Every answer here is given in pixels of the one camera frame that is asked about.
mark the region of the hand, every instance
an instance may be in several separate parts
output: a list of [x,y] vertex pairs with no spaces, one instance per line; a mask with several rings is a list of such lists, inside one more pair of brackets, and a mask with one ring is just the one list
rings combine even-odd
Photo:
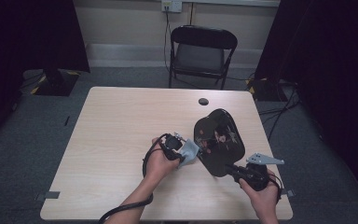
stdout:
[[[272,176],[274,173],[270,170],[268,170],[268,173],[271,175],[270,178],[275,180],[275,177]],[[251,199],[252,207],[261,223],[278,223],[276,216],[278,188],[270,181],[268,182],[267,187],[260,191],[252,189],[252,187],[250,187],[243,179],[240,179],[240,185],[243,191],[245,191]]]
[[155,182],[161,181],[165,176],[170,174],[179,165],[179,159],[175,161],[169,161],[162,151],[159,144],[156,144],[152,150],[155,150],[149,157],[149,161],[146,165],[145,178],[151,179]]

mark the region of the wrist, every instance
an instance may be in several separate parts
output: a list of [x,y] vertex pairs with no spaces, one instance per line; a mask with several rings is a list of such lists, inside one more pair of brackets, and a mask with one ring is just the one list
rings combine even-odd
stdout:
[[276,214],[260,216],[259,219],[262,224],[278,224],[278,218]]

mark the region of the chair backrest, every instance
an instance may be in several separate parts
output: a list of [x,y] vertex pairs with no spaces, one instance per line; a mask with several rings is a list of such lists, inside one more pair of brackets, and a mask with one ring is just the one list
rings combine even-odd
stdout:
[[230,31],[195,25],[184,25],[173,29],[171,44],[187,44],[214,49],[235,49],[237,37]]

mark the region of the electrical outlet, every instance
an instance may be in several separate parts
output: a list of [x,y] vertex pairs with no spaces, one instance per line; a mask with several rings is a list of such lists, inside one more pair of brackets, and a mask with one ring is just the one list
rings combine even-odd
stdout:
[[161,1],[161,11],[182,12],[182,2],[180,1]]
[[182,2],[172,1],[171,12],[182,12]]
[[172,1],[161,1],[161,11],[170,11],[172,7]]

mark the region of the forearm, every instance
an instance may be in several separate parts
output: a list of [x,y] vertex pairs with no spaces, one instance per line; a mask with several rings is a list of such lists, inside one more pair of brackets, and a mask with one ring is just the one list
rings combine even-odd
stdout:
[[[139,186],[121,205],[138,203],[146,200],[153,193],[157,185],[158,181],[156,180],[143,179]],[[142,206],[115,213],[105,221],[105,224],[138,223],[144,209],[145,207]]]

